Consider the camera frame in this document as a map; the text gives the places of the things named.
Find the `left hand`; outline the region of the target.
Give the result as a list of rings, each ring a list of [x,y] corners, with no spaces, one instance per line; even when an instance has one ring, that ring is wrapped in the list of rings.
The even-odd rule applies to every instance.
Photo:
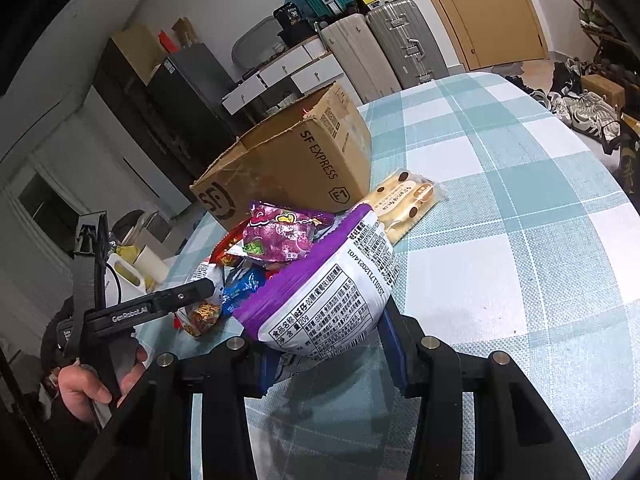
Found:
[[[147,358],[148,354],[145,348],[137,346],[134,366],[120,382],[122,396],[117,401],[117,405],[122,404],[124,397],[134,388],[136,382],[145,372],[144,362]],[[66,408],[82,422],[93,421],[92,402],[109,404],[112,400],[112,394],[102,384],[96,373],[78,363],[63,367],[60,370],[58,373],[58,390],[60,390],[60,395]]]

